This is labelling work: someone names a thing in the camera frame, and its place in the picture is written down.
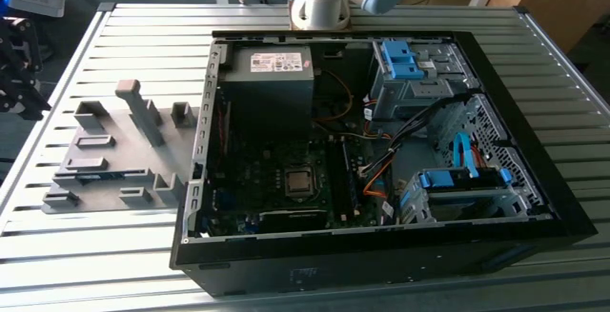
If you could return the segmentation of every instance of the floor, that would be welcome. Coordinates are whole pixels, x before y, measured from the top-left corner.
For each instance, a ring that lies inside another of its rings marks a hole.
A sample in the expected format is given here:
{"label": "floor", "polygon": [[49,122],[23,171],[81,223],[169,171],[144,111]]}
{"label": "floor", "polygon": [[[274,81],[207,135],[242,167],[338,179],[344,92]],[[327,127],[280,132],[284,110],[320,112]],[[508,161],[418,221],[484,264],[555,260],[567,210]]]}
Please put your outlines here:
{"label": "floor", "polygon": [[[213,4],[215,0],[65,0],[65,16],[61,19],[41,19],[39,25],[51,40],[55,55],[45,62],[39,79],[48,83],[57,82],[72,52],[79,45],[88,22],[97,5],[103,1],[121,3],[165,3],[165,4]],[[287,0],[270,0],[272,4],[283,4]],[[585,76],[606,98],[610,99],[610,34],[603,35],[599,29],[591,29],[579,45],[569,54],[570,59],[583,69]],[[47,85],[49,94],[52,85]],[[15,158],[32,129],[33,122],[23,121],[12,114],[0,114],[0,159]],[[0,161],[0,180],[5,177],[11,163]]]}

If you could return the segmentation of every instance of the label sticker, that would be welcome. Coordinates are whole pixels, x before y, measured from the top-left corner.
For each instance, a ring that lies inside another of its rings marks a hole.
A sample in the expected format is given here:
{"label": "label sticker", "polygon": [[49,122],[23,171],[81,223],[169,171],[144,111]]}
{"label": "label sticker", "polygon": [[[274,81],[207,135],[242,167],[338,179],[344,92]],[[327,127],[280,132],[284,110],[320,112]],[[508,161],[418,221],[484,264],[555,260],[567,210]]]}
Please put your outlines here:
{"label": "label sticker", "polygon": [[391,205],[388,204],[387,201],[383,202],[382,209],[388,214],[390,217],[394,216],[394,207],[391,207]]}
{"label": "label sticker", "polygon": [[371,109],[364,109],[364,119],[367,121],[372,120],[372,110]]}
{"label": "label sticker", "polygon": [[302,53],[268,53],[250,56],[250,71],[302,71]]}
{"label": "label sticker", "polygon": [[418,62],[419,68],[435,68],[435,63],[432,61]]}

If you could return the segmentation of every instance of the power supply label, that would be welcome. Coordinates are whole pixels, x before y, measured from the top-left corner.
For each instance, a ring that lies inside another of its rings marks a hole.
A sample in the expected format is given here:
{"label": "power supply label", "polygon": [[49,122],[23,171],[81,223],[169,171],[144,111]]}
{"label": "power supply label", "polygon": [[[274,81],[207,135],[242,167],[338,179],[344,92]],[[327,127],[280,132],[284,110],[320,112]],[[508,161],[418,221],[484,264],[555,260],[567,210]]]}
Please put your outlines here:
{"label": "power supply label", "polygon": [[250,56],[250,71],[302,71],[302,53],[267,53]]}

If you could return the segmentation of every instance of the open computer tower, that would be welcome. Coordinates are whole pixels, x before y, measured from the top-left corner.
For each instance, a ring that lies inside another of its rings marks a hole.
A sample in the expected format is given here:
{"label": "open computer tower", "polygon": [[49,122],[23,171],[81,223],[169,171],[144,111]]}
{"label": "open computer tower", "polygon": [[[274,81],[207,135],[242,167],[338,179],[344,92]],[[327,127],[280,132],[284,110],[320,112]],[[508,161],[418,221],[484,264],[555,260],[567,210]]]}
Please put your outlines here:
{"label": "open computer tower", "polygon": [[213,296],[496,271],[597,233],[474,36],[213,33],[171,267]]}

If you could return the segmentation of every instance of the slotted aluminum table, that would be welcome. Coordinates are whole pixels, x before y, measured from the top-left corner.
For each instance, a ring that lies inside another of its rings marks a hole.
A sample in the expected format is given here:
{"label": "slotted aluminum table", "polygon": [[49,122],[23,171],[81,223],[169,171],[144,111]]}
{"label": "slotted aluminum table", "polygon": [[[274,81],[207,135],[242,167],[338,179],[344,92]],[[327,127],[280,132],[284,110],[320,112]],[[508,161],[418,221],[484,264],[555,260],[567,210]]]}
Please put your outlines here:
{"label": "slotted aluminum table", "polygon": [[404,7],[384,16],[355,10],[352,24],[475,34],[599,234],[487,276],[215,301],[168,268],[173,210],[48,216],[41,198],[73,137],[79,102],[99,99],[107,109],[127,108],[115,98],[116,81],[137,78],[157,108],[173,101],[197,106],[212,30],[286,29],[287,9],[119,4],[95,15],[52,96],[53,109],[35,126],[0,190],[0,306],[13,312],[609,309],[609,106],[530,16],[512,9]]}

